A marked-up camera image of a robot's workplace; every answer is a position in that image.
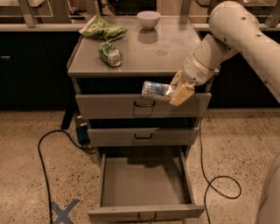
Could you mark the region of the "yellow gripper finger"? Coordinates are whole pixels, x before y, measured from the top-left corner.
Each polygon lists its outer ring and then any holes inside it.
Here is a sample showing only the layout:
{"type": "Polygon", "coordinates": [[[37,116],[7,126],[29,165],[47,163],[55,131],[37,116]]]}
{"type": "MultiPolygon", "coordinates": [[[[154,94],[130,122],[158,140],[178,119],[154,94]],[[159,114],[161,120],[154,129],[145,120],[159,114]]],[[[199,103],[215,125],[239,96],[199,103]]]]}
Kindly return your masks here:
{"type": "Polygon", "coordinates": [[[173,106],[179,106],[183,102],[188,100],[193,94],[194,94],[194,85],[192,83],[180,82],[176,86],[171,96],[171,99],[169,100],[169,103],[173,106]]]}
{"type": "Polygon", "coordinates": [[[184,80],[182,79],[182,71],[178,70],[177,73],[172,78],[171,85],[177,86],[177,85],[181,85],[183,82],[184,80]]]}

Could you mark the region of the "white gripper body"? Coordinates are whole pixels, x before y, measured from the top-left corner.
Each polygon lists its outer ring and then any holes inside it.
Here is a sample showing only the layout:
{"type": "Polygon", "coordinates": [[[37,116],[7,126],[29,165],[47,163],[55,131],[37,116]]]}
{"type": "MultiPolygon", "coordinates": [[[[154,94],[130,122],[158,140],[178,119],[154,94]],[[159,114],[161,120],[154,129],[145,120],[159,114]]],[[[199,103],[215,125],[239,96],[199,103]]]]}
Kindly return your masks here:
{"type": "Polygon", "coordinates": [[[182,66],[182,77],[185,81],[201,86],[207,83],[215,73],[218,67],[208,68],[200,63],[193,52],[187,55],[182,66]]]}

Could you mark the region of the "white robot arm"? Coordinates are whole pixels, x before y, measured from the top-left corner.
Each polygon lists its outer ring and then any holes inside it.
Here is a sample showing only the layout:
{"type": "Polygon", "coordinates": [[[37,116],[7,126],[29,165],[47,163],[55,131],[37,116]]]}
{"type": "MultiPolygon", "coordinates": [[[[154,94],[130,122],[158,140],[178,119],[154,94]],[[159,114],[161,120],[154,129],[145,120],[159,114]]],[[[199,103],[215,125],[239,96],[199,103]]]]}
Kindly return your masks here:
{"type": "MultiPolygon", "coordinates": [[[[225,1],[212,10],[208,23],[211,33],[186,56],[172,80],[175,92],[170,104],[178,106],[189,99],[196,86],[208,82],[214,69],[236,53],[280,102],[280,45],[259,30],[257,19],[240,3],[225,1]]],[[[267,171],[255,224],[280,224],[280,154],[267,171]]]]}

